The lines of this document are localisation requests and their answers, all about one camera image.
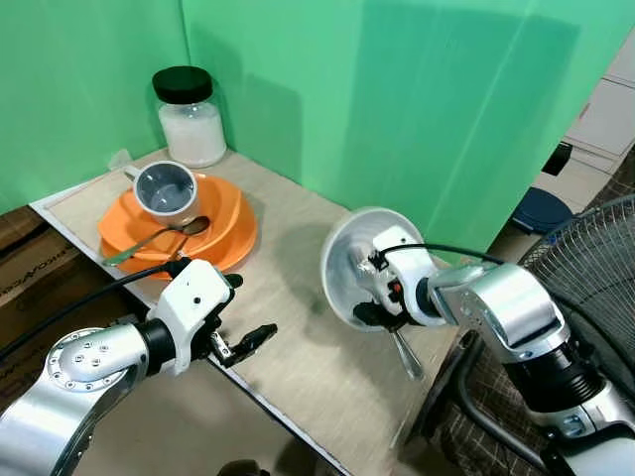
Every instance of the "black cable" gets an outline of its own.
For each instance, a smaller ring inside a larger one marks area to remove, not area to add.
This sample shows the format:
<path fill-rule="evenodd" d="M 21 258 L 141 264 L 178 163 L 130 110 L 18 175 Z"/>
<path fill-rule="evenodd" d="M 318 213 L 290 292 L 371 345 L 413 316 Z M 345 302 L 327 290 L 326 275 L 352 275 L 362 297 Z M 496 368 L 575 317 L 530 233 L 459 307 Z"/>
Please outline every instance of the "black cable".
<path fill-rule="evenodd" d="M 133 281 L 141 280 L 142 278 L 146 278 L 156 273 L 168 271 L 169 268 L 171 269 L 176 263 L 178 262 L 164 263 L 163 265 L 155 266 L 153 268 L 149 268 L 147 270 L 143 270 L 138 273 L 134 273 L 132 275 L 126 276 L 124 278 L 121 278 L 120 280 L 114 281 L 104 286 L 100 290 L 95 291 L 94 293 L 90 295 L 84 296 L 80 300 L 70 303 L 69 305 L 67 305 L 66 307 L 63 307 L 61 310 L 59 310 L 55 314 L 47 317 L 45 320 L 40 322 L 38 325 L 36 325 L 34 328 L 29 330 L 28 332 L 20 335 L 16 339 L 12 340 L 5 347 L 3 347 L 2 350 L 0 350 L 0 362 L 3 362 L 9 355 L 11 355 L 13 352 L 18 350 L 20 347 L 26 344 L 33 337 L 35 337 L 40 332 L 42 332 L 47 327 L 49 327 L 51 324 L 57 322 L 58 320 L 66 316 L 67 314 L 70 314 L 71 312 L 73 312 L 74 310 L 82 307 L 85 304 L 88 304 L 92 300 L 95 300 L 97 298 L 102 297 L 103 295 L 107 293 L 110 293 L 111 291 L 117 288 L 121 288 L 129 283 L 132 283 Z"/>
<path fill-rule="evenodd" d="M 495 256 L 488 255 L 487 253 L 481 253 L 480 251 L 469 250 L 467 248 L 460 248 L 458 246 L 441 245 L 438 243 L 411 243 L 407 245 L 391 246 L 389 248 L 386 248 L 385 250 L 380 251 L 379 256 L 384 258 L 386 256 L 386 253 L 398 250 L 407 250 L 409 248 L 426 248 L 427 250 L 450 251 L 451 253 L 459 253 L 461 255 L 480 258 L 483 261 L 489 261 L 491 263 L 496 263 L 497 265 L 502 265 L 503 263 L 505 263 L 503 260 L 496 258 Z"/>

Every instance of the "mug handle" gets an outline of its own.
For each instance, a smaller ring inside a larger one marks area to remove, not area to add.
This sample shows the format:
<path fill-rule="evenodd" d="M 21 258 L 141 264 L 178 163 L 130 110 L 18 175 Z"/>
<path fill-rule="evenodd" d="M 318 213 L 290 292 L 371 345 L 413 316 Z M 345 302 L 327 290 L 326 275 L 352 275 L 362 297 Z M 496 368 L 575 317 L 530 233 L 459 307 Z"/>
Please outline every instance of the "mug handle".
<path fill-rule="evenodd" d="M 126 166 L 123 168 L 123 174 L 130 180 L 134 180 L 141 171 L 134 166 Z"/>

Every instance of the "glass jar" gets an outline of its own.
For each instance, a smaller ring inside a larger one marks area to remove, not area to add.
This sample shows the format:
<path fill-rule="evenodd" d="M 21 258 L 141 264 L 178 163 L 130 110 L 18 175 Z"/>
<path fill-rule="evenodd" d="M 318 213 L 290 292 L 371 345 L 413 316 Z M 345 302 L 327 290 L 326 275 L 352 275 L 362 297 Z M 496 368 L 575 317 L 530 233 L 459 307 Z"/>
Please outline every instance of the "glass jar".
<path fill-rule="evenodd" d="M 218 108 L 208 102 L 211 76 L 195 66 L 162 69 L 152 78 L 168 150 L 173 160 L 191 168 L 218 162 L 227 145 Z"/>

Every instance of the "blue object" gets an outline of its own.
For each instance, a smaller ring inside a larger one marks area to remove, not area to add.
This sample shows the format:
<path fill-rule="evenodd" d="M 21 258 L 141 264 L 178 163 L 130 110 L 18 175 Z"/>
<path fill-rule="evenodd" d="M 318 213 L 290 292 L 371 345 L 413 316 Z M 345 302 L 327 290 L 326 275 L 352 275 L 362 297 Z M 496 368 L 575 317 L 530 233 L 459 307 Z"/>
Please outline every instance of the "blue object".
<path fill-rule="evenodd" d="M 512 223 L 525 233 L 544 235 L 572 217 L 562 200 L 532 186 L 512 213 Z"/>

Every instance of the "cardboard box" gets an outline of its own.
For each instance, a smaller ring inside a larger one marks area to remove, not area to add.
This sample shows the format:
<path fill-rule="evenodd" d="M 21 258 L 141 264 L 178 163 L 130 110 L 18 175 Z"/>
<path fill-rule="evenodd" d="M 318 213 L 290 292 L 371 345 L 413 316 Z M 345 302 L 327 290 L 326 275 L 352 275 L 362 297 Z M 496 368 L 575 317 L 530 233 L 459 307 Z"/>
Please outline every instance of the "cardboard box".
<path fill-rule="evenodd" d="M 27 208 L 0 217 L 0 347 L 111 279 Z M 49 349 L 63 335 L 105 327 L 127 314 L 112 293 L 69 314 L 0 362 L 0 412 L 39 377 Z"/>

